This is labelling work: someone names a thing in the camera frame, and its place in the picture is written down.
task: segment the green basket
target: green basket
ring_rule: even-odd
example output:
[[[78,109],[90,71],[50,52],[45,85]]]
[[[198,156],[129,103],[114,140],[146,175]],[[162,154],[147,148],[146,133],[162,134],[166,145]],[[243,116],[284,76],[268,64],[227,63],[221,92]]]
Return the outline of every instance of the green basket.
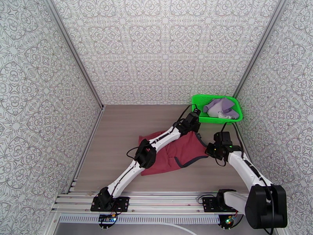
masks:
[[[227,119],[227,118],[217,118],[217,117],[209,117],[207,113],[203,112],[203,107],[207,104],[209,104],[213,99],[220,99],[220,98],[227,98],[230,101],[233,101],[235,105],[232,107],[233,110],[235,110],[239,114],[239,118],[237,119]],[[239,103],[237,99],[230,97],[230,96],[220,96],[220,95],[209,95],[209,94],[196,94],[191,98],[192,104],[196,104],[197,108],[201,110],[200,116],[199,116],[199,122],[201,123],[235,123],[242,120],[242,111],[240,109]]]

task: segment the purple cloth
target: purple cloth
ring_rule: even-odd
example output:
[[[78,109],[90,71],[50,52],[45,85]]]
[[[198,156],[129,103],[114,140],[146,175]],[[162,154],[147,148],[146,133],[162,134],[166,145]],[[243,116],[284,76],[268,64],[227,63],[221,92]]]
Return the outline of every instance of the purple cloth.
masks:
[[[203,112],[214,118],[218,117],[218,112],[223,112],[223,114],[237,119],[239,114],[232,109],[234,105],[235,103],[227,98],[214,99],[203,107]]]

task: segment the ornate wallpaper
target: ornate wallpaper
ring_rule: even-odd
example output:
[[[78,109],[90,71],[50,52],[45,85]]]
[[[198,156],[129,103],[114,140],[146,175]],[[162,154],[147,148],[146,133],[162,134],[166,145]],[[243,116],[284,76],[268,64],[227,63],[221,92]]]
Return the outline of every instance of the ornate wallpaper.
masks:
[[[41,234],[100,107],[42,0],[0,12],[0,234]]]
[[[277,0],[54,0],[104,104],[232,96]]]
[[[290,0],[238,97],[253,162],[287,192],[289,229],[313,234],[313,0]]]

